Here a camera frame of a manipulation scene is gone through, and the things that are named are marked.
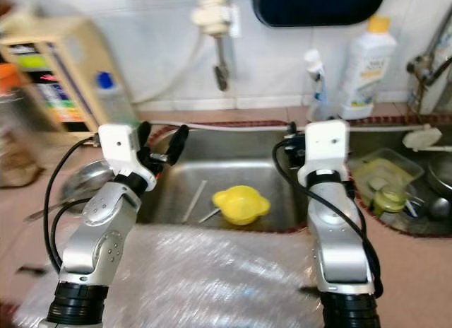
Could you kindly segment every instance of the metal pot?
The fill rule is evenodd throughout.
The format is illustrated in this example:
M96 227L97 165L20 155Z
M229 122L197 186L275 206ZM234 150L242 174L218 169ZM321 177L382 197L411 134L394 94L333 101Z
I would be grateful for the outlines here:
M442 153L430 160L427 180L440 196L452 201L452 153Z
M85 165L72 174L64 183L60 192L60 200L83 199L93 197L98 189L105 183L113 180L113 169L106 160L96 160ZM80 213L85 204L79 204L70 209L71 212Z

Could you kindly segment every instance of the white tiled wall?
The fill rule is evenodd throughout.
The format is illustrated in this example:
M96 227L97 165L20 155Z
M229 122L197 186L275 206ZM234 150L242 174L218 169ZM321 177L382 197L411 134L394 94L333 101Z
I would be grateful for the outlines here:
M196 0L29 0L50 16L91 16L136 100L160 93L184 67L197 44L189 20ZM334 28L268 28L254 15L251 0L231 0L241 14L242 37L228 40L232 81L227 92L216 88L215 47L205 38L186 75L141 110L207 110L301 105L312 93L303 54L319 49L326 66L330 98L343 75L350 40L365 23ZM405 65L429 43L452 0L384 0L379 13L391 17L399 47L381 84L380 101L404 101Z

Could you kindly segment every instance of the white plastic bottle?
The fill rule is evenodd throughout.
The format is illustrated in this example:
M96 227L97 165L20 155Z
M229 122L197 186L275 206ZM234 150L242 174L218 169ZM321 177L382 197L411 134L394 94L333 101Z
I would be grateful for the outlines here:
M376 88L397 46L396 40L388 33L389 22L387 17L372 16L367 32L352 42L339 93L339 115L343 119L365 118L372 112Z
M314 98L307 113L311 122L326 121L331 116L331 109L326 93L325 71L317 49L310 49L304 54L306 70L315 84Z
M109 115L109 122L133 127L138 124L126 91L114 82L110 73L103 71L97 75L97 95L105 113Z

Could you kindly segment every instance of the plastic sheet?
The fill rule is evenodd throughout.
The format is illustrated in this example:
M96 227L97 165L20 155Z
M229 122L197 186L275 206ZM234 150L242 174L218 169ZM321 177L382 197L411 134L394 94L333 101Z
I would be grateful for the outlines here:
M262 234L137 225L105 301L104 327L323 326L307 232ZM49 273L16 312L19 327L47 315Z

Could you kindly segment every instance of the plastic container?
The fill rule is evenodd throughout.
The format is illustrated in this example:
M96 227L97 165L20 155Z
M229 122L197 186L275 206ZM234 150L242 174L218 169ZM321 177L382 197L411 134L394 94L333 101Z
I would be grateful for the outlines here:
M100 72L97 75L97 95L106 114L109 115L109 122L129 124L133 127L138 125L138 119L126 91L114 82L110 73Z
M368 117L374 108L376 89L397 46L388 33L389 23L387 17L372 16L367 32L352 42L339 92L343 119Z
M374 214L381 216L384 213L399 213L407 202L406 191L396 184L386 184L375 194Z
M385 185L405 188L424 173L418 164L389 148L379 149L363 157L351 171L358 193L367 206Z

